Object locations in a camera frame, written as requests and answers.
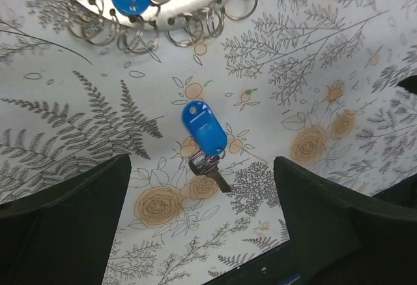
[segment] orange flower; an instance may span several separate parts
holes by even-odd
[[[219,186],[215,180],[205,175],[198,175],[191,180],[190,184],[181,189],[181,194],[183,197],[193,200],[207,199],[213,196],[218,189]]]
[[[301,132],[291,148],[291,158],[299,164],[315,162],[324,151],[326,135],[321,127],[310,127]]]
[[[189,136],[181,144],[180,155],[184,158],[190,158],[199,150],[195,140]]]
[[[332,138],[344,138],[352,132],[355,121],[356,114],[353,111],[345,111],[343,114],[339,115],[332,124]]]
[[[327,101],[329,103],[335,102],[337,99],[339,99],[345,90],[345,83],[341,80],[338,80],[333,83],[333,85],[328,89],[327,94]]]
[[[135,216],[148,228],[173,222],[182,210],[180,190],[164,185],[146,190],[137,199]]]

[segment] botanical pattern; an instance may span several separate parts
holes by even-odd
[[[205,200],[218,191],[215,180],[205,176],[193,176],[187,182],[187,169],[180,166],[169,177],[164,171],[167,159],[162,157],[156,169],[149,173],[144,168],[132,172],[130,187],[141,189],[134,206],[134,216],[129,227],[137,230],[154,229],[152,237],[187,235],[196,231],[201,221],[213,217],[220,206],[205,207]]]
[[[417,173],[417,98],[395,88],[417,74],[417,0],[259,0],[148,56],[72,38],[72,0],[1,1],[0,203],[130,154],[105,285],[204,284],[287,241],[276,156],[367,195]],[[187,164],[193,100],[227,134],[228,194]]]
[[[120,81],[122,110],[116,111],[115,106],[110,105],[106,96],[84,75],[74,71],[74,76],[89,97],[88,115],[72,112],[70,105],[62,102],[0,99],[0,102],[37,114],[55,131],[49,137],[43,132],[38,133],[30,142],[25,141],[26,129],[3,131],[0,154],[18,158],[20,165],[11,166],[7,160],[3,164],[2,202],[69,179],[119,153],[149,158],[143,146],[143,135],[162,137],[156,119],[148,120],[138,110],[124,81]]]

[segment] key holder board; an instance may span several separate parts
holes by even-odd
[[[93,13],[78,14],[72,3],[63,3],[66,28],[73,37],[100,47],[116,42],[124,53],[136,55],[156,51],[161,32],[182,48],[219,37],[226,18],[244,20],[253,14],[258,4],[258,0],[243,0],[242,3],[249,6],[245,8],[250,11],[237,16],[236,11],[227,9],[230,0],[75,1]],[[171,36],[171,32],[178,29],[184,29],[188,35],[185,40],[177,41]],[[151,34],[153,39],[143,38],[145,33]]]

